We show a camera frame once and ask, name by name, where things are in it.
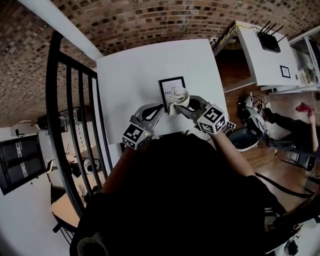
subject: black window frame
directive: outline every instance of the black window frame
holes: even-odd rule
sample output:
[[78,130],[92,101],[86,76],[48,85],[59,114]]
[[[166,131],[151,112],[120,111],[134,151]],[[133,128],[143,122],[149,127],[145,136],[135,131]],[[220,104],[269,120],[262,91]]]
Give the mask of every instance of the black window frame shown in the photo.
[[[15,144],[17,142],[23,142],[23,141],[27,141],[30,140],[30,138],[36,138],[37,140],[37,158],[40,161],[40,164],[42,165],[42,170],[39,170],[35,173],[32,173],[30,175],[28,175],[25,178],[22,178],[21,180],[15,182],[15,183],[11,183],[10,180],[8,180],[8,178],[6,176],[8,176],[8,169],[6,167],[6,162],[4,160],[4,155],[3,155],[3,146],[6,145],[12,145]],[[0,142],[0,165],[1,165],[1,169],[0,169],[0,188],[1,191],[3,193],[3,195],[6,195],[8,193],[10,193],[11,191],[19,188],[20,186],[28,183],[29,181],[33,180],[34,178],[37,178],[38,176],[44,174],[47,169],[46,169],[46,165],[45,165],[45,161],[44,161],[44,157],[42,155],[42,150],[41,150],[41,146],[40,146],[40,141],[39,141],[39,135],[30,135],[30,136],[25,136],[25,137],[20,137],[20,138],[14,138],[14,139],[10,139],[10,140],[5,140],[5,141],[1,141]]]

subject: brick wall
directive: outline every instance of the brick wall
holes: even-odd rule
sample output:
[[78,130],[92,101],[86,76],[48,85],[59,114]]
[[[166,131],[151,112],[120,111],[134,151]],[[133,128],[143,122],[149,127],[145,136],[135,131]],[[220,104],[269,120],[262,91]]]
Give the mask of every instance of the brick wall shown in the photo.
[[[319,25],[319,0],[54,0],[101,51],[109,55],[147,44],[218,37],[234,20],[284,25],[290,37]],[[53,29],[16,0],[0,0],[0,127],[46,113],[47,56]],[[61,49],[93,68],[67,40]],[[77,106],[77,75],[73,99]],[[66,109],[65,69],[59,67],[58,102]]]

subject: black metal railing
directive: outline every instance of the black metal railing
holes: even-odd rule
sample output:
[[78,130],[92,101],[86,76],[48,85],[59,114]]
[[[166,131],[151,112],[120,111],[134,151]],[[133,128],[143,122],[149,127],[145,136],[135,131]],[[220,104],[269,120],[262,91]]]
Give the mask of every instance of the black metal railing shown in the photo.
[[51,140],[55,163],[60,172],[60,177],[62,179],[63,186],[65,188],[65,191],[71,201],[71,204],[75,212],[78,214],[79,217],[81,217],[83,215],[85,207],[77,192],[77,188],[72,178],[71,167],[65,155],[64,144],[63,144],[61,130],[60,130],[60,120],[58,117],[59,112],[58,112],[58,99],[57,99],[57,92],[58,92],[57,78],[58,78],[59,63],[66,65],[66,98],[67,98],[70,132],[72,136],[75,156],[77,158],[78,165],[79,165],[79,170],[82,175],[83,182],[89,196],[91,196],[93,192],[85,171],[84,161],[81,156],[79,142],[78,142],[77,133],[76,133],[74,113],[73,113],[72,69],[78,72],[78,94],[79,94],[79,104],[80,104],[79,107],[80,107],[80,113],[81,113],[84,140],[85,140],[86,148],[88,151],[92,172],[96,180],[96,184],[99,191],[102,188],[102,184],[99,179],[98,170],[95,165],[94,156],[93,156],[91,143],[89,139],[85,101],[84,101],[83,75],[88,76],[88,90],[89,90],[89,103],[90,103],[89,107],[91,108],[91,112],[92,112],[93,133],[94,133],[96,148],[99,155],[102,172],[105,179],[107,179],[108,174],[107,174],[106,165],[103,159],[102,147],[100,145],[99,136],[98,136],[97,120],[96,120],[95,105],[94,105],[94,95],[93,95],[93,80],[96,81],[97,106],[98,106],[99,119],[101,123],[103,146],[105,148],[110,170],[112,170],[113,166],[111,162],[110,152],[108,148],[108,141],[107,141],[107,136],[105,131],[105,125],[104,125],[104,120],[102,115],[99,85],[98,85],[98,75],[92,69],[88,68],[87,66],[81,64],[80,62],[60,52],[60,44],[61,44],[62,38],[63,36],[59,32],[57,31],[53,32],[51,37],[51,42],[50,42],[49,53],[48,53],[47,66],[46,66],[45,100],[46,100],[48,133]]

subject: wooden floor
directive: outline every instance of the wooden floor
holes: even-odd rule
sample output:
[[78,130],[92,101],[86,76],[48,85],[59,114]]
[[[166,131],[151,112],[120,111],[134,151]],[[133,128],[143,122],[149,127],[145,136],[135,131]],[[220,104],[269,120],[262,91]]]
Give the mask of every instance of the wooden floor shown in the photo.
[[[250,71],[243,52],[224,50],[219,53],[215,59],[223,86],[229,86],[250,77]],[[301,102],[314,107],[313,95],[311,92],[268,96],[265,91],[260,90],[259,86],[250,85],[228,92],[224,95],[230,121],[235,123],[237,128],[243,127],[241,120],[237,117],[237,104],[239,97],[249,94],[250,92],[252,92],[252,95],[254,96],[263,96],[264,102],[270,103],[270,108],[274,113],[279,113],[293,119],[301,119],[305,122],[308,122],[307,115],[305,113],[297,112],[295,108]],[[320,110],[320,102],[316,101],[315,104],[316,109]],[[320,114],[316,114],[316,121],[320,124]],[[266,127],[267,134],[274,139],[283,138],[289,133],[276,124],[267,123]],[[304,193],[304,185],[310,173],[300,167],[282,162],[281,159],[285,159],[284,152],[279,152],[277,158],[275,158],[275,150],[263,145],[262,148],[250,149],[244,152],[243,155],[251,163],[257,173],[272,179],[292,191]],[[303,199],[301,198],[288,195],[267,182],[265,182],[265,184],[268,186],[270,191],[278,197],[279,202],[287,211],[303,202]]]

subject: person's arm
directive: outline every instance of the person's arm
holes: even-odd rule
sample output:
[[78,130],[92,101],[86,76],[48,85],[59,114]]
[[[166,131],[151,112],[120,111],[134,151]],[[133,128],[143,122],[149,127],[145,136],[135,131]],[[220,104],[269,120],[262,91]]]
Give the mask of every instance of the person's arm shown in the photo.
[[319,141],[317,137],[315,113],[309,112],[308,118],[311,125],[312,150],[313,152],[316,152],[319,147]]
[[138,151],[127,147],[121,155],[119,161],[116,163],[111,174],[106,179],[101,192],[112,194],[121,187],[128,171],[132,169],[132,165],[135,163]]
[[244,176],[256,175],[250,163],[222,131],[218,132],[216,135],[210,134],[210,136],[212,137],[214,144],[220,148],[233,170]]

